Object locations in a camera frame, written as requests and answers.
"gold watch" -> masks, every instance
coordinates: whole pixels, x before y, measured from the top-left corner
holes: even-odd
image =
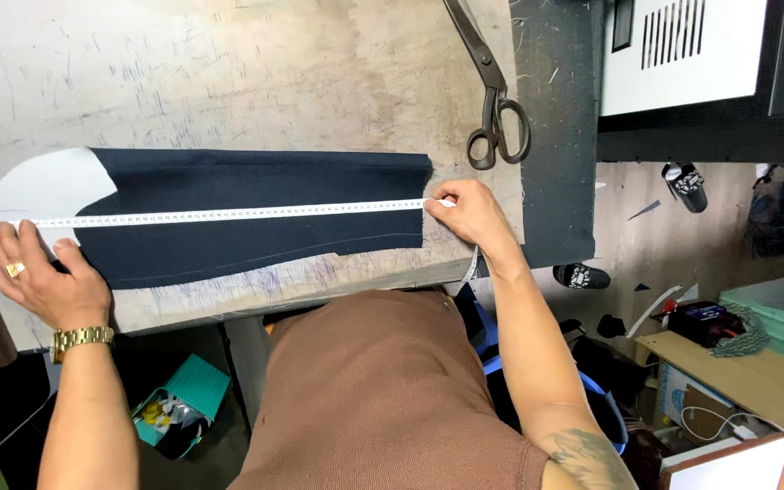
[[[75,345],[82,343],[111,343],[114,340],[114,329],[111,327],[84,327],[73,330],[53,332],[53,347],[50,360],[55,364],[63,362],[63,354]]]

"scissors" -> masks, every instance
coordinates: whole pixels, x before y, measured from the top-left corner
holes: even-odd
[[[515,100],[507,98],[507,82],[497,65],[492,51],[483,40],[479,26],[465,0],[443,0],[450,12],[453,23],[462,36],[464,45],[467,46],[470,57],[474,60],[476,70],[486,86],[486,98],[483,103],[483,127],[472,132],[468,137],[468,162],[477,170],[488,170],[495,167],[495,148],[501,153],[501,158],[507,163],[519,163],[528,154],[531,145],[531,128],[525,109]],[[504,126],[501,122],[501,111],[510,109],[519,119],[519,151],[511,155],[507,150],[507,140],[504,135]],[[489,144],[486,156],[475,159],[471,149],[477,139],[485,139]]]

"person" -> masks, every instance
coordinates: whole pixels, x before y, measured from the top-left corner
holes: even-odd
[[[446,181],[428,213],[483,251],[522,434],[496,416],[445,295],[368,291],[278,323],[267,388],[230,488],[636,488],[487,187]],[[27,220],[0,222],[0,290],[50,327],[107,325],[111,294],[64,239],[56,272]],[[6,265],[23,263],[16,277]],[[107,344],[64,353],[38,487],[136,488],[137,439]]]

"measuring tape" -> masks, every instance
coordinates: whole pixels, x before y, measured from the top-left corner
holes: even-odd
[[[306,206],[251,207],[239,209],[208,209],[204,211],[172,211],[166,213],[141,213],[136,215],[71,216],[64,218],[30,219],[39,229],[50,228],[107,228],[123,226],[145,226],[172,223],[194,223],[204,221],[263,220],[267,218],[289,218],[293,216],[348,215],[353,213],[378,213],[422,209],[428,199],[404,199],[397,201],[343,202],[338,204],[310,204]],[[440,201],[443,206],[455,207],[450,201]],[[20,220],[10,220],[19,226]],[[478,248],[463,281],[470,280],[476,271]]]

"brown shirt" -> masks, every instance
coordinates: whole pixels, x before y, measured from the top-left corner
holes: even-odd
[[[452,301],[367,291],[277,324],[230,488],[539,488],[545,452],[495,416]]]

